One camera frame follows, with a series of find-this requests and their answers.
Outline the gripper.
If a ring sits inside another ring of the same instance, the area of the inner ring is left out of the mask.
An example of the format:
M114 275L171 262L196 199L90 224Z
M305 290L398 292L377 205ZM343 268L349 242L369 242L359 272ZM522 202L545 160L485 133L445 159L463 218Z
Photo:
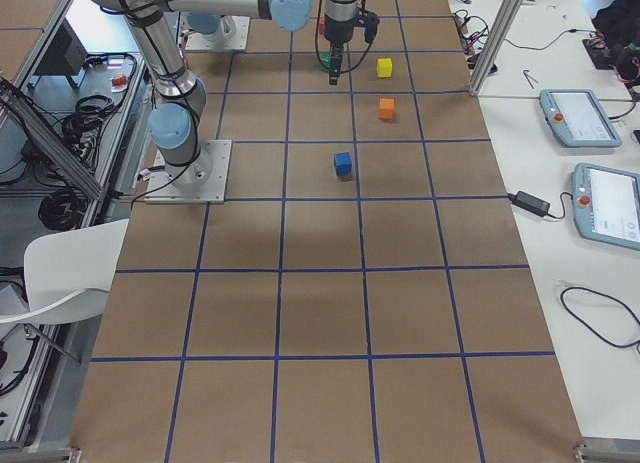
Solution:
M349 43L354 34L354 29L364 29L364 41L367 45L372 44L377 36L378 15L371 11L362 11L355 17L346 21L338 21L324 15L324 38L331 44L329 59L329 84L336 86L339 81L344 44Z

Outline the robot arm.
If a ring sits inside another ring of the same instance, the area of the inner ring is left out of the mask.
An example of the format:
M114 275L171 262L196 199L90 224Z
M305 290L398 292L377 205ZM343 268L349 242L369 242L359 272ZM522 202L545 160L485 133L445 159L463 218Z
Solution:
M204 82L187 68L165 15L246 16L271 20L298 31L309 20L313 0L91 0L107 13L123 16L149 65L159 106L147 128L163 157L170 185L191 190L211 178L212 159L202 149L199 120L206 106Z
M174 9L182 0L166 0ZM273 21L279 28L297 32L304 28L313 10L313 0L184 0L185 9L217 15L247 16ZM326 64L329 84L335 86L340 77L357 68L342 67L344 48L357 28L363 30L366 48L370 49L378 32L378 15L366 8L363 0L321 0L324 12L322 34L329 43L329 62Z

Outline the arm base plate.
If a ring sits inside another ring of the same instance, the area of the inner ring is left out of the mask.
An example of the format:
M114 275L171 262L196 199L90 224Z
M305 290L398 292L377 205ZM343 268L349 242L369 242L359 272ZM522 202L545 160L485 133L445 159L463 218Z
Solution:
M147 194L149 204L223 204L232 152L231 140L202 140L200 156L176 180L181 169L169 166L150 175Z
M233 52L244 51L247 47L250 18L232 16L233 24L228 25L227 20L223 22L220 33L215 35L204 35L196 32L184 21L183 41L184 49L188 52Z

